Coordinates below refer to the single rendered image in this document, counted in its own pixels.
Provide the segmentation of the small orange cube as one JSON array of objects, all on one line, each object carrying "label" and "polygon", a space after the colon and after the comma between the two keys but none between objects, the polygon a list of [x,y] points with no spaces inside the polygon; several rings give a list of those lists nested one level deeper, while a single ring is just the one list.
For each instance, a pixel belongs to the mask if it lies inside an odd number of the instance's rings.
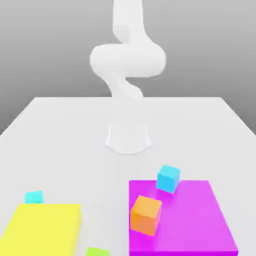
[{"label": "small orange cube", "polygon": [[162,201],[139,195],[130,211],[130,229],[154,236],[160,223]]}]

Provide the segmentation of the large yellow box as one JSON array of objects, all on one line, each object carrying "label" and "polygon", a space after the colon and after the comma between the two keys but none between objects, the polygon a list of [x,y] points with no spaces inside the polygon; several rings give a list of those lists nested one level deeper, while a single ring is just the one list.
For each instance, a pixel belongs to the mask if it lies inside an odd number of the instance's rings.
[{"label": "large yellow box", "polygon": [[0,239],[0,256],[75,256],[80,204],[19,204]]}]

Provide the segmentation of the small lime green cube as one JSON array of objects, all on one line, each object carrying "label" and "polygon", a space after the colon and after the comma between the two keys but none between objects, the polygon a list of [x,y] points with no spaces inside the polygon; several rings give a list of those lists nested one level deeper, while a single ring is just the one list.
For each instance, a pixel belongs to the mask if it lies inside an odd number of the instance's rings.
[{"label": "small lime green cube", "polygon": [[102,248],[88,247],[85,256],[110,256],[110,251]]}]

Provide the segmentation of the large magenta box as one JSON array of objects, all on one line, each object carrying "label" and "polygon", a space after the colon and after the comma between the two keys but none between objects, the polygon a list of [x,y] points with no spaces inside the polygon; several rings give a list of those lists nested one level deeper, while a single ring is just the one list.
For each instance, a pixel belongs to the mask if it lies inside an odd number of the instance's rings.
[{"label": "large magenta box", "polygon": [[129,181],[129,206],[139,195],[162,202],[155,236],[129,230],[129,256],[238,256],[239,250],[207,180],[182,180],[174,194],[155,180]]}]

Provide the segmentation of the small blue cube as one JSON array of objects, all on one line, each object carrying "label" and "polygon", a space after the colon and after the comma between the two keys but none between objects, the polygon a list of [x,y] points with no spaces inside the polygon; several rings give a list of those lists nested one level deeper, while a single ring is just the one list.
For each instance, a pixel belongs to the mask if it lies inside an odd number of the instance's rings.
[{"label": "small blue cube", "polygon": [[173,194],[179,185],[180,174],[180,169],[166,164],[163,165],[157,174],[156,188]]}]

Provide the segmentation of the small cyan cube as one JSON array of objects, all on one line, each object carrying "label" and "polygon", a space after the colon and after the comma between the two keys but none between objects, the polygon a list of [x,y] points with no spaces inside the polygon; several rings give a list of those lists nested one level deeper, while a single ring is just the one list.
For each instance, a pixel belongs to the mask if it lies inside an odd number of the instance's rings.
[{"label": "small cyan cube", "polygon": [[24,197],[25,204],[43,204],[44,196],[42,190],[27,192]]}]

